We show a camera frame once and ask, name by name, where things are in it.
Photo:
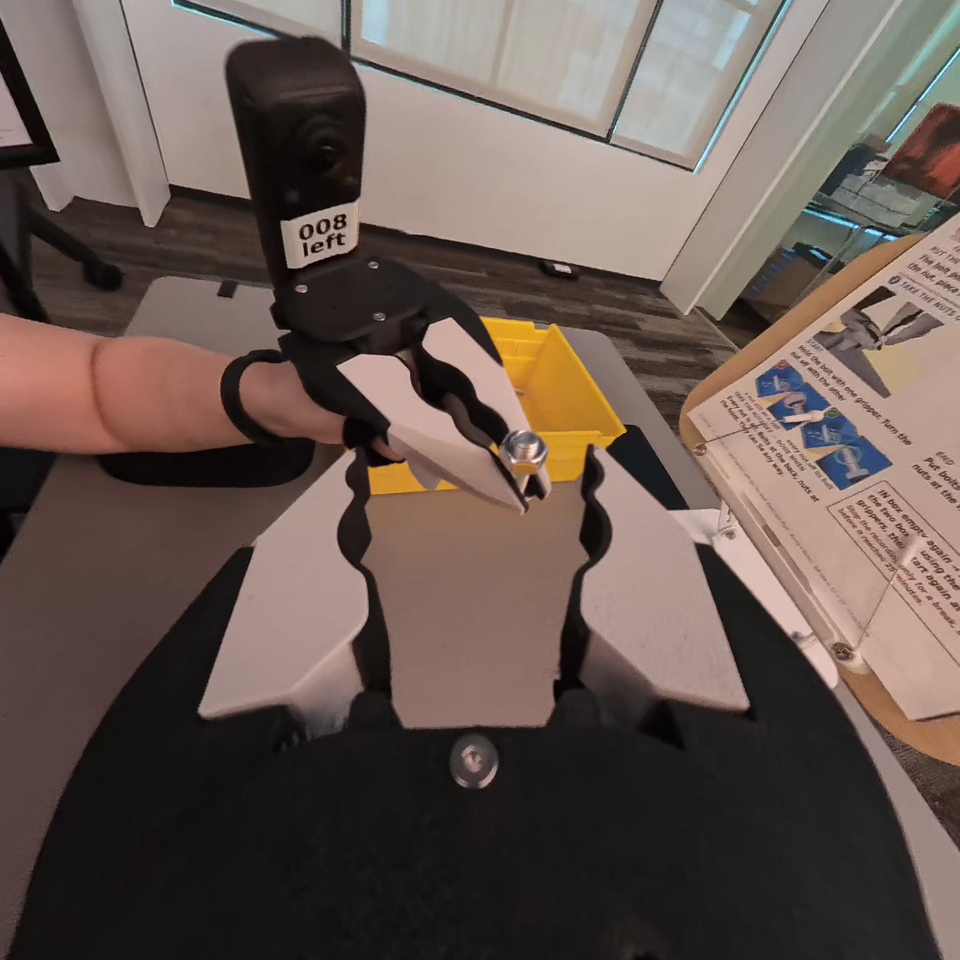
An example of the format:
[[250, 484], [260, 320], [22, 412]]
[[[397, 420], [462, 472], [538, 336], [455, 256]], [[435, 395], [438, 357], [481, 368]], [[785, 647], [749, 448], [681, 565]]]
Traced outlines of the black wristband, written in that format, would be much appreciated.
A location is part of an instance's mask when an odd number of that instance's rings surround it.
[[283, 438], [257, 423], [246, 411], [241, 398], [241, 381], [247, 370], [257, 364], [281, 364], [282, 353], [277, 349], [258, 349], [230, 360], [220, 379], [220, 399], [223, 413], [231, 425], [251, 444], [263, 448], [281, 447]]

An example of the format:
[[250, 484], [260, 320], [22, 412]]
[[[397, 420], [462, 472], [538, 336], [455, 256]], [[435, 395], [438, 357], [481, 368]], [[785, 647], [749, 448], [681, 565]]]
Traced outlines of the steel hex nut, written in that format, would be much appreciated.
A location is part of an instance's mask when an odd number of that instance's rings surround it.
[[533, 475], [545, 465], [548, 447], [536, 432], [515, 430], [498, 444], [497, 455], [511, 474]]

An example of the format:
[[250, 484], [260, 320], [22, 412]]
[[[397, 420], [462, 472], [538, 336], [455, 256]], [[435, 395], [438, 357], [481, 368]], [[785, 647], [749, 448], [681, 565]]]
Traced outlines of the printed instruction sheet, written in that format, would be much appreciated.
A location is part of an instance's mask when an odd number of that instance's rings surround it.
[[840, 636], [914, 722], [959, 707], [958, 215], [698, 406]]

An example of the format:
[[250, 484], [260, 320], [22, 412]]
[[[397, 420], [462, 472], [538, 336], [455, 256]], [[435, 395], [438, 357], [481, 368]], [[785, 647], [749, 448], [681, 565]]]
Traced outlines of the black quilted pad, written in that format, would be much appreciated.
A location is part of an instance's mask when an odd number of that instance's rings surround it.
[[136, 486], [184, 489], [266, 489], [293, 482], [310, 467], [316, 445], [287, 439], [279, 445], [241, 444], [193, 452], [101, 454], [100, 468]]

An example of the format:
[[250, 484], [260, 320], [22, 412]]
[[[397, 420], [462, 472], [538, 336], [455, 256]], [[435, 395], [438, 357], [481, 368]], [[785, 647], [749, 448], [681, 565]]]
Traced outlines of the frosted glass window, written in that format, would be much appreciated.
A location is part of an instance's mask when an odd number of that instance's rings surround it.
[[790, 2], [173, 2], [698, 172]]

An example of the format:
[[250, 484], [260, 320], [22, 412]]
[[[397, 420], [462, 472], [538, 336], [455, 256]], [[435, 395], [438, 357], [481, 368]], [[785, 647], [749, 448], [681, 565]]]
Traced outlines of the red and black box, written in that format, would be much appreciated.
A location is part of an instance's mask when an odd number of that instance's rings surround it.
[[881, 171], [882, 177], [938, 200], [959, 198], [959, 106], [934, 105]]

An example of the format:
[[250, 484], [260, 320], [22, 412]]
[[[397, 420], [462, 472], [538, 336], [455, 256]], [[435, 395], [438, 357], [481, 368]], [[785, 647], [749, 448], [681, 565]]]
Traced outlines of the black display stand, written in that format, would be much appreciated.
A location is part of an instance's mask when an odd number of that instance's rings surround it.
[[2, 171], [1, 283], [14, 315], [51, 324], [35, 289], [33, 239], [78, 263], [85, 281], [96, 289], [113, 293], [122, 288], [124, 273], [119, 267], [102, 259], [91, 247], [34, 209], [18, 175]]

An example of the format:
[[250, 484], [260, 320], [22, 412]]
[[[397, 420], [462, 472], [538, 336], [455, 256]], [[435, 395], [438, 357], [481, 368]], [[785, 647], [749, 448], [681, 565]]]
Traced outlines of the person's left forearm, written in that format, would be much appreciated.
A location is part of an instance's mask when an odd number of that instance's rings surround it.
[[221, 399], [230, 361], [188, 343], [3, 314], [1, 445], [71, 454], [244, 445]]

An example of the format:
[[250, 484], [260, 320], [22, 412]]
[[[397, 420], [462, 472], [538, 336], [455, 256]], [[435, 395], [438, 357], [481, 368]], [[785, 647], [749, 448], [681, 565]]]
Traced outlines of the yellow plastic bin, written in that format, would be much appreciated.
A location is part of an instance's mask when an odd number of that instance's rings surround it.
[[524, 415], [549, 449], [549, 478], [582, 473], [589, 445], [605, 448], [625, 427], [567, 337], [555, 325], [483, 317]]

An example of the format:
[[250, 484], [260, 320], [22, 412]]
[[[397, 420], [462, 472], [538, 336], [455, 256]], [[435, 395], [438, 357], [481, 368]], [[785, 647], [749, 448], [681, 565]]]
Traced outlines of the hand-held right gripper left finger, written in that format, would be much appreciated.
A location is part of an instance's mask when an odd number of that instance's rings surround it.
[[198, 715], [287, 709], [310, 737], [342, 730], [365, 692], [392, 700], [372, 542], [369, 469], [339, 459], [258, 535]]

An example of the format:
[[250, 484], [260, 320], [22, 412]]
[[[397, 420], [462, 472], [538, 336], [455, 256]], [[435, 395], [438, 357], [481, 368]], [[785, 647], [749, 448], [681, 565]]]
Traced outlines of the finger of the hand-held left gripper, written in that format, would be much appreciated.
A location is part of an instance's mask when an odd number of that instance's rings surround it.
[[416, 391], [450, 414], [465, 438], [496, 457], [508, 433], [532, 430], [494, 342], [476, 317], [443, 317], [426, 325], [416, 346]]
[[389, 447], [404, 455], [422, 486], [447, 482], [516, 514], [527, 512], [525, 498], [495, 454], [466, 438], [449, 413], [419, 395], [402, 359], [360, 354], [337, 369], [387, 421]]

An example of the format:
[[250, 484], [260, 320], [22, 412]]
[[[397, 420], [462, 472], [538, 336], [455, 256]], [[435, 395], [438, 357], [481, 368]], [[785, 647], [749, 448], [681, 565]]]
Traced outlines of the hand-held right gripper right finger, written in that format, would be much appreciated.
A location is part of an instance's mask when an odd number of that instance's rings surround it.
[[585, 562], [560, 631], [556, 704], [584, 690], [615, 726], [639, 726], [663, 702], [747, 714], [690, 532], [604, 448], [586, 451], [581, 496]]

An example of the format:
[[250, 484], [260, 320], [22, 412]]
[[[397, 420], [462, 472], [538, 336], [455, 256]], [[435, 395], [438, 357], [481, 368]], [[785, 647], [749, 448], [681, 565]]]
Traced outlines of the person's left hand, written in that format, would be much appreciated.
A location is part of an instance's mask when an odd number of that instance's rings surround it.
[[251, 420], [276, 437], [365, 448], [389, 462], [402, 462], [402, 456], [384, 438], [375, 434], [362, 437], [362, 428], [349, 428], [345, 416], [312, 399], [290, 362], [252, 364], [241, 377], [239, 393]]

